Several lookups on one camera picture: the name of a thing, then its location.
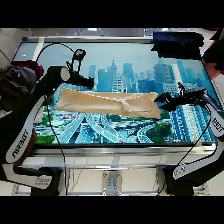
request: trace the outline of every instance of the city skyline image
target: city skyline image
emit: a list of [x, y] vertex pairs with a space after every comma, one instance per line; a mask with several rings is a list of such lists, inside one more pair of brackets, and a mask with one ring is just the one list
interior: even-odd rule
[[[73, 49], [86, 50], [80, 74], [95, 79], [91, 91], [147, 93], [179, 93], [178, 81], [186, 89], [205, 87], [218, 101], [211, 81], [201, 61], [159, 58], [152, 52], [152, 44], [137, 43], [69, 43]], [[46, 51], [40, 58], [44, 68], [62, 65], [71, 53], [62, 46]], [[178, 143], [194, 142], [205, 129], [209, 114], [199, 106], [184, 105], [174, 112], [161, 110], [161, 119], [127, 117], [113, 114], [92, 114], [57, 111], [63, 88], [90, 91], [85, 87], [62, 84], [54, 94], [54, 103], [49, 106], [51, 122], [64, 144], [110, 144], [110, 143]], [[38, 143], [55, 143], [44, 108], [42, 123], [36, 124]], [[209, 128], [202, 142], [214, 142]]]

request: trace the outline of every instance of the robotic arm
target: robotic arm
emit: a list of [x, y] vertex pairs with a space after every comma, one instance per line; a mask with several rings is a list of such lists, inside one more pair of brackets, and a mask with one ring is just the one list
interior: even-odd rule
[[175, 111], [177, 106], [185, 104], [200, 105], [206, 108], [211, 116], [212, 132], [218, 141], [211, 155], [190, 163], [164, 168], [168, 194], [193, 195], [193, 187], [204, 184], [224, 170], [224, 111], [205, 88], [185, 91], [181, 83], [179, 86], [181, 93], [177, 97], [163, 93], [155, 101], [164, 103], [160, 107], [167, 111]]
[[92, 89], [94, 79], [79, 75], [86, 52], [77, 49], [73, 56], [79, 61], [78, 72], [73, 68], [51, 66], [36, 85], [28, 100], [18, 109], [0, 119], [0, 180], [42, 189], [42, 195], [58, 195], [62, 170], [57, 168], [27, 169], [17, 166], [30, 141], [33, 122], [40, 107], [62, 83], [86, 86]]

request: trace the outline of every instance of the cityscape print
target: cityscape print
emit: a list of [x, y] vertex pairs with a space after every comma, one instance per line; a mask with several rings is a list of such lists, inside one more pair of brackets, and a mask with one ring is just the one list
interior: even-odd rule
[[[201, 71], [186, 66], [183, 60], [158, 58], [153, 69], [135, 72], [132, 63], [124, 63], [118, 69], [116, 58], [106, 68], [91, 64], [86, 77], [95, 79], [91, 91], [148, 93], [179, 93], [178, 82], [186, 89], [205, 87], [217, 100], [209, 77], [201, 64]], [[55, 109], [63, 88], [89, 91], [85, 87], [62, 84], [54, 94], [54, 103], [49, 106], [51, 123], [61, 144], [101, 144], [101, 143], [178, 143], [194, 142], [206, 128], [208, 112], [200, 106], [179, 106], [174, 112], [161, 110], [161, 119], [127, 117], [113, 114], [93, 114], [57, 111]], [[55, 143], [47, 108], [44, 107], [42, 123], [35, 124], [37, 143]], [[202, 142], [214, 142], [215, 137], [209, 128]]]

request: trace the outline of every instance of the brown envelope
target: brown envelope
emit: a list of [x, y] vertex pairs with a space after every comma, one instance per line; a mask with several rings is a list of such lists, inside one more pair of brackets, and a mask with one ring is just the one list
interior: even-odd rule
[[157, 93], [80, 92], [63, 89], [57, 110], [160, 118]]

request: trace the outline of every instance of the crumpled paper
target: crumpled paper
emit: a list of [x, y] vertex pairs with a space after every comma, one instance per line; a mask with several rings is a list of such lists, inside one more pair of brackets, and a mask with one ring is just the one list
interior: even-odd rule
[[157, 93], [81, 92], [63, 89], [57, 110], [160, 118]]

